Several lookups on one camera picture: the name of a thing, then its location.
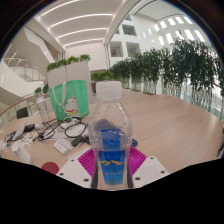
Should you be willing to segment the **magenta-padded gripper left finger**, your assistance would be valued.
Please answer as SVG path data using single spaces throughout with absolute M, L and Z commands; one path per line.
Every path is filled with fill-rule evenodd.
M 94 152 L 86 147 L 68 158 L 65 165 L 58 171 L 57 176 L 84 188 L 97 188 L 95 175 Z

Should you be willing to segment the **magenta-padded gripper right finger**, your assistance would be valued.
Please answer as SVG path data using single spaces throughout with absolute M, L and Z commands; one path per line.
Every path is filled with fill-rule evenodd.
M 169 172 L 155 156 L 147 157 L 138 149 L 130 148 L 128 187 L 140 188 L 167 176 Z

